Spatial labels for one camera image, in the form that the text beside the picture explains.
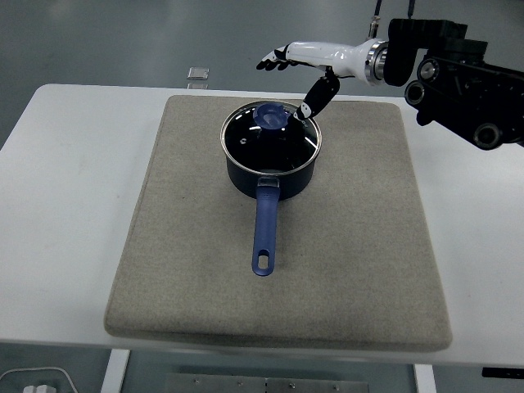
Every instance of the felt pad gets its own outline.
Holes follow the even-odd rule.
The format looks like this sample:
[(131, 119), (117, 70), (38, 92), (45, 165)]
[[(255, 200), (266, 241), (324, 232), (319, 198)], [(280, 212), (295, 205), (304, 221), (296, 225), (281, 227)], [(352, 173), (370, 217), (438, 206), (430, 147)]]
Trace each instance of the felt pad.
[(398, 107), (331, 102), (311, 182), (278, 206), (276, 267), (251, 271), (255, 200), (220, 130), (256, 99), (171, 97), (106, 309), (116, 336), (432, 351), (448, 314)]

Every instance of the pot lid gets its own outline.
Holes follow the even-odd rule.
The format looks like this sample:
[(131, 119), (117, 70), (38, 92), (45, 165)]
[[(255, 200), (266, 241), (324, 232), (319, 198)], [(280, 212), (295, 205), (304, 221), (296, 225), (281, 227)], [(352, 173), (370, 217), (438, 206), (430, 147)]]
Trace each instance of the pot lid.
[(258, 174), (287, 174), (307, 166), (322, 138), (317, 124), (296, 119), (295, 111), (285, 102), (253, 102), (234, 111), (221, 134), (228, 158)]

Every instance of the stainless steel rim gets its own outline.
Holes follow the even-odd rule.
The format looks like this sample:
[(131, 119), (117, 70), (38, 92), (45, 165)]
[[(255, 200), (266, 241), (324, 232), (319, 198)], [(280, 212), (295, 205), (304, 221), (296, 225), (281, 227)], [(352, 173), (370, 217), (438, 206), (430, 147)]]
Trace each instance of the stainless steel rim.
[[(235, 118), (235, 116), (237, 115), (238, 112), (245, 110), (248, 106), (249, 107), (251, 107), (251, 106), (258, 106), (258, 105), (264, 104), (266, 102), (278, 102), (278, 103), (282, 103), (282, 104), (284, 104), (286, 106), (293, 107), (295, 109), (297, 108), (297, 106), (295, 106), (295, 105), (293, 105), (293, 104), (291, 104), (289, 102), (277, 101), (277, 100), (265, 100), (265, 101), (252, 102), (250, 104), (246, 104), (244, 106), (241, 106), (240, 108), (238, 108), (235, 111), (233, 111), (231, 113), (231, 115), (229, 115), (228, 118), (222, 124), (222, 129), (220, 131), (220, 144), (222, 145), (222, 150), (224, 150), (224, 153), (226, 154), (226, 157), (232, 163), (234, 163), (238, 168), (240, 168), (242, 170), (245, 170), (246, 172), (249, 172), (251, 174), (256, 174), (256, 175), (259, 175), (259, 176), (264, 176), (264, 175), (268, 175), (268, 174), (266, 174), (265, 172), (259, 172), (258, 170), (253, 170), (253, 169), (247, 168), (246, 166), (242, 165), (240, 162), (235, 160), (231, 156), (231, 154), (229, 154), (229, 151), (226, 148), (225, 134), (226, 134), (226, 128), (229, 126), (229, 123), (231, 123), (231, 121)], [(295, 172), (298, 172), (299, 170), (304, 169), (306, 166), (308, 166), (313, 161), (315, 161), (315, 159), (317, 158), (317, 156), (318, 156), (318, 154), (320, 152), (320, 147), (322, 146), (322, 134), (320, 133), (320, 128), (318, 127), (317, 122), (314, 121), (314, 119), (309, 119), (309, 121), (313, 125), (314, 131), (317, 134), (317, 146), (315, 148), (315, 151), (314, 151), (313, 155), (304, 164), (302, 164), (298, 168), (294, 168), (293, 170), (288, 170), (287, 172), (281, 172), (279, 174), (270, 174), (271, 176), (284, 176), (284, 175), (287, 175), (287, 174), (294, 174)]]

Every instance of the blue lid knob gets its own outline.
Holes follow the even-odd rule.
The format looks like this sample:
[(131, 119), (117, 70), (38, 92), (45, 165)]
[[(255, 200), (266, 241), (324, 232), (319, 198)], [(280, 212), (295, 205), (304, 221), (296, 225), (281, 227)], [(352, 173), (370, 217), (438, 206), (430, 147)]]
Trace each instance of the blue lid knob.
[(266, 102), (255, 108), (253, 120), (262, 129), (282, 129), (287, 126), (289, 113), (281, 104)]

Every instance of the saucepan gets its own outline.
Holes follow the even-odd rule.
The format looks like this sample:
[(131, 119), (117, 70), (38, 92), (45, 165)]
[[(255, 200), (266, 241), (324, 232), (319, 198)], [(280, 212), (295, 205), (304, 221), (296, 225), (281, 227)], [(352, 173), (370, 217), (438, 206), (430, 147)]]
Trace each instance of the saucepan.
[(275, 267), (278, 202), (304, 190), (322, 144), (316, 122), (298, 120), (297, 109), (285, 102), (253, 102), (234, 111), (220, 133), (229, 178), (256, 199), (251, 267), (259, 276)]

